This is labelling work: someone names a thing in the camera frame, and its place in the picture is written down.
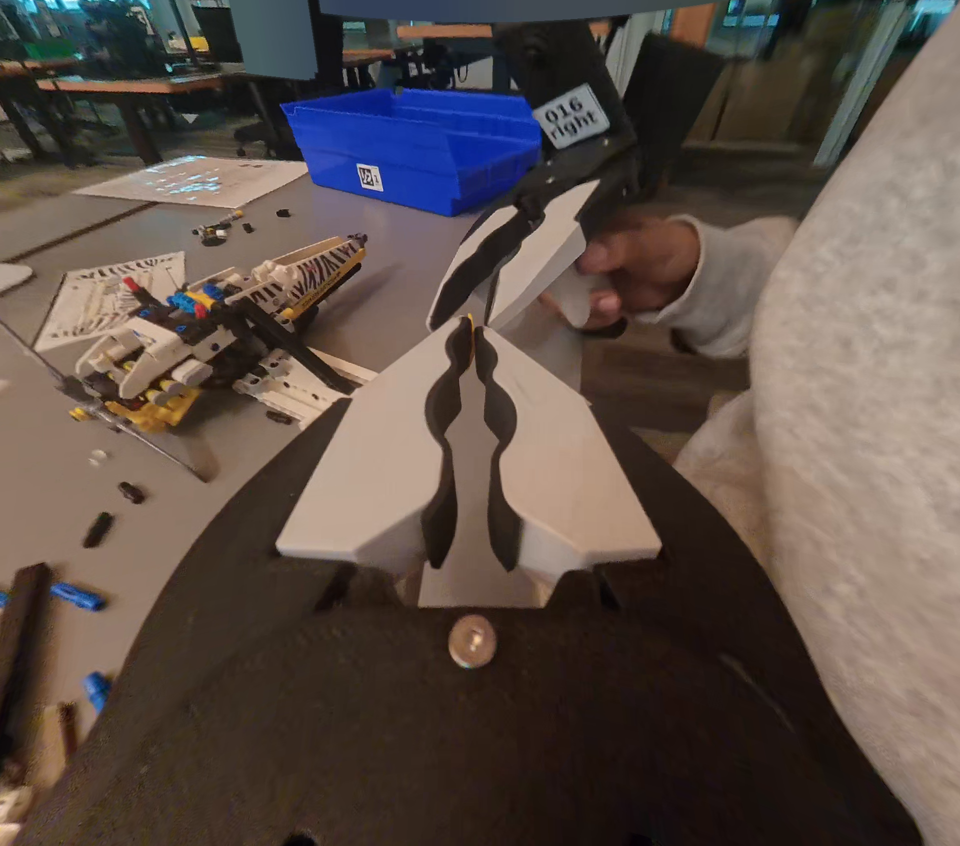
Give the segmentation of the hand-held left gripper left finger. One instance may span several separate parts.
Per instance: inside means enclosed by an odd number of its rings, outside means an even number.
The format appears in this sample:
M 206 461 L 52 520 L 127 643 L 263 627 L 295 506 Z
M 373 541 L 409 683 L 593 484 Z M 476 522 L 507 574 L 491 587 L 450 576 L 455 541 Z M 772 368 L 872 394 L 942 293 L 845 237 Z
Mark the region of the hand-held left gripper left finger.
M 340 406 L 343 412 L 277 540 L 288 558 L 376 572 L 411 607 L 456 602 L 474 550 L 474 448 L 458 422 L 471 327 L 453 318 Z

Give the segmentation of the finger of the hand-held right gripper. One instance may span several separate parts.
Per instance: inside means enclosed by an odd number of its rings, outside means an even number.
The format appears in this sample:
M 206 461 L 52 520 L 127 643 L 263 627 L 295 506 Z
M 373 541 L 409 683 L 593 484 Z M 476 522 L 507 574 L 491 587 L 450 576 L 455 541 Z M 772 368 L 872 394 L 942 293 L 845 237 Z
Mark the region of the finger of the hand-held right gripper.
M 498 270 L 544 220 L 545 208 L 534 197 L 502 197 L 478 216 L 467 230 L 441 278 L 426 326 L 435 332 L 474 293 L 492 296 Z
M 580 257 L 587 245 L 580 214 L 600 184 L 581 183 L 547 203 L 540 224 L 498 268 L 487 298 L 486 327 L 506 326 Z

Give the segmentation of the lego helicopter model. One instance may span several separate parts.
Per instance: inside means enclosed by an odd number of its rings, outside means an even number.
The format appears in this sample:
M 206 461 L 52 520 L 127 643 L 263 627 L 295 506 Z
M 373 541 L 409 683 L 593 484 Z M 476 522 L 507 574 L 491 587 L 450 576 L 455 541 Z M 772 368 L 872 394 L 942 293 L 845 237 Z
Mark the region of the lego helicopter model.
M 320 240 L 250 270 L 231 266 L 157 299 L 124 283 L 139 310 L 75 366 L 77 418 L 134 437 L 174 430 L 202 393 L 230 389 L 305 429 L 376 377 L 306 344 L 321 305 L 362 267 L 368 236 Z

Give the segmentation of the person's right forearm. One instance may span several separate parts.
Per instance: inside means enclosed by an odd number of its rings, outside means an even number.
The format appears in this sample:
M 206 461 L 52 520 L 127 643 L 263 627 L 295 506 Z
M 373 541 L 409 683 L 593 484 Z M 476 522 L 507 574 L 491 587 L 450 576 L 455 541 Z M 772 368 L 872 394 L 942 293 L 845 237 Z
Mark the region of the person's right forearm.
M 773 269 L 799 227 L 789 216 L 762 216 L 724 228 L 687 215 L 667 221 L 696 233 L 700 258 L 684 291 L 672 303 L 633 316 L 660 325 L 678 349 L 712 359 L 749 351 L 757 305 Z

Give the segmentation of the small black yellow lego assembly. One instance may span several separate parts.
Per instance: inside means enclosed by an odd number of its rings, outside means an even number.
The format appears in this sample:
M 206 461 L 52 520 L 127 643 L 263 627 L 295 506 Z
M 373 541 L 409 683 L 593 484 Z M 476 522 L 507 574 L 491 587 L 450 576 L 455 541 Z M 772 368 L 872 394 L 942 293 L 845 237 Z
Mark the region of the small black yellow lego assembly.
M 244 218 L 242 209 L 232 210 L 219 217 L 216 221 L 199 225 L 191 230 L 191 234 L 204 247 L 221 245 L 229 236 L 234 223 Z

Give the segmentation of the long black lego beam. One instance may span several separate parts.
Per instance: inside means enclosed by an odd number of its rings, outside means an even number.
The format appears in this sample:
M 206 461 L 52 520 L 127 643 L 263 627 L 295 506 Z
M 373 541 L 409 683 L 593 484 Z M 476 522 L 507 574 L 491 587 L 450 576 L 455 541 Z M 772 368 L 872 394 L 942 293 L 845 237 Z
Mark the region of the long black lego beam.
M 18 746 L 19 710 L 28 689 L 42 616 L 50 599 L 52 570 L 45 562 L 18 570 L 2 607 L 1 762 Z

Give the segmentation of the person's right hand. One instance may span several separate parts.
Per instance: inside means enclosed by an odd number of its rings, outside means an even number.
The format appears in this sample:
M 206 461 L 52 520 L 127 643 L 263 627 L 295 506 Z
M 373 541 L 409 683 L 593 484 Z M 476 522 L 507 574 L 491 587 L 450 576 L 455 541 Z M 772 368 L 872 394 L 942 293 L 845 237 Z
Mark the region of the person's right hand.
M 599 234 L 576 264 L 583 276 L 609 280 L 591 291 L 583 329 L 600 332 L 670 305 L 690 285 L 700 255 L 700 235 L 685 220 L 648 217 Z

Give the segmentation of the wooden top desk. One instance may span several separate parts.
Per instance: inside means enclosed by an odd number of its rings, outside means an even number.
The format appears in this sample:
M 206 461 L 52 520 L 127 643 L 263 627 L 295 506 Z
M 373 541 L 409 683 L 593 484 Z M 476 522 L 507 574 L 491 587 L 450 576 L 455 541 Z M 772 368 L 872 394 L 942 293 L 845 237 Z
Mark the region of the wooden top desk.
M 42 77 L 36 85 L 49 95 L 108 104 L 116 108 L 126 128 L 135 155 L 147 167 L 162 161 L 162 155 L 141 116 L 147 109 L 162 110 L 170 123 L 174 114 L 204 112 L 223 99 L 228 86 L 237 85 L 247 73 L 241 63 L 226 63 L 217 70 L 140 79 L 98 79 L 80 75 Z
M 349 88 L 516 94 L 489 24 L 345 20 L 342 79 Z
M 78 156 L 64 121 L 53 101 L 38 85 L 39 75 L 47 69 L 36 61 L 1 60 L 1 109 L 19 139 L 35 160 L 64 163 L 69 168 L 78 166 Z M 55 152 L 46 149 L 34 132 L 24 111 L 32 112 L 34 119 L 52 140 Z

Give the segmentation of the black chair back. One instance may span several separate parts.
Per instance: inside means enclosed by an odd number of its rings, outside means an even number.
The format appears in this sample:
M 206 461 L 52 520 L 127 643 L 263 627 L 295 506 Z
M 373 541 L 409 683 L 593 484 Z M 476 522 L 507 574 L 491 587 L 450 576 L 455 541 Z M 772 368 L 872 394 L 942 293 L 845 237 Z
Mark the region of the black chair back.
M 623 105 L 636 133 L 639 189 L 648 198 L 679 156 L 727 61 L 653 32 L 641 43 Z

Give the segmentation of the blue plastic bin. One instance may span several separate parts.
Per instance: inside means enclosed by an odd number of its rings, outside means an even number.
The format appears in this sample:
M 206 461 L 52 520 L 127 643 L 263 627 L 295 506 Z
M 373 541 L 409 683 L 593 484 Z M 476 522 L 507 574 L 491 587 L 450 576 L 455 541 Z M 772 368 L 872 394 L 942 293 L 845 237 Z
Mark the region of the blue plastic bin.
M 509 192 L 542 155 L 520 96 L 374 88 L 281 108 L 315 185 L 438 216 Z

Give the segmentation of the brown cardboard panel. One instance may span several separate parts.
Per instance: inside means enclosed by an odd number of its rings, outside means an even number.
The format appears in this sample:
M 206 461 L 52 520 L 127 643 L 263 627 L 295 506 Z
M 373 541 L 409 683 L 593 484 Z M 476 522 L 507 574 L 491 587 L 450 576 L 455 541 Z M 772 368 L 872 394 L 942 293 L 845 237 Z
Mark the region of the brown cardboard panel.
M 728 0 L 707 39 L 724 68 L 686 144 L 800 144 L 830 98 L 848 3 L 815 1 L 789 24 L 787 0 Z

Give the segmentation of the printed instruction paper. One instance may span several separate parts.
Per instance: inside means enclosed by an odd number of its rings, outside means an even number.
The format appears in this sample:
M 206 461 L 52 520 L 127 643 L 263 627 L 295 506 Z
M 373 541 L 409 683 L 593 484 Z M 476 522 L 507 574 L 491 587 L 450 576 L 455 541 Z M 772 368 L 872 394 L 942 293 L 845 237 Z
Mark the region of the printed instruction paper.
M 306 164 L 300 161 L 187 155 L 82 188 L 77 193 L 235 210 L 307 174 Z

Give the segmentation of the zebra striped sticker sheet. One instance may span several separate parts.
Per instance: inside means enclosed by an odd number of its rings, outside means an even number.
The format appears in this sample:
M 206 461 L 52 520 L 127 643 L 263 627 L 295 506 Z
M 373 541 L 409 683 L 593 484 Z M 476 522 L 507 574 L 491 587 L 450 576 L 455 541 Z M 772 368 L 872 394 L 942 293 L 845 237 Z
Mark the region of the zebra striped sticker sheet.
M 33 348 L 48 352 L 123 326 L 139 310 L 125 279 L 164 299 L 186 280 L 185 256 L 183 251 L 176 251 L 67 272 Z

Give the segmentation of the black monitor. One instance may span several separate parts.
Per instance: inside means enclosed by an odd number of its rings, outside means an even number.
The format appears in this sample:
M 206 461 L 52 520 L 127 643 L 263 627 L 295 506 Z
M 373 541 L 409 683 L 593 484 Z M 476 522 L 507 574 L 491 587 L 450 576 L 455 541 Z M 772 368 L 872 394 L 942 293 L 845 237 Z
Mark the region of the black monitor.
M 218 63 L 243 63 L 243 54 L 229 7 L 192 4 L 200 34 Z

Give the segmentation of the black machine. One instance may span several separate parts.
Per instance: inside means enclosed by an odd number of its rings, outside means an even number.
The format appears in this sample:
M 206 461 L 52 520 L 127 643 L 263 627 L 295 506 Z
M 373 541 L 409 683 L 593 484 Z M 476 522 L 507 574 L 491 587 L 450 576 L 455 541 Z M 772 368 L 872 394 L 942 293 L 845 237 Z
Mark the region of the black machine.
M 168 55 L 138 0 L 78 0 L 90 61 L 106 76 L 142 79 L 168 73 Z

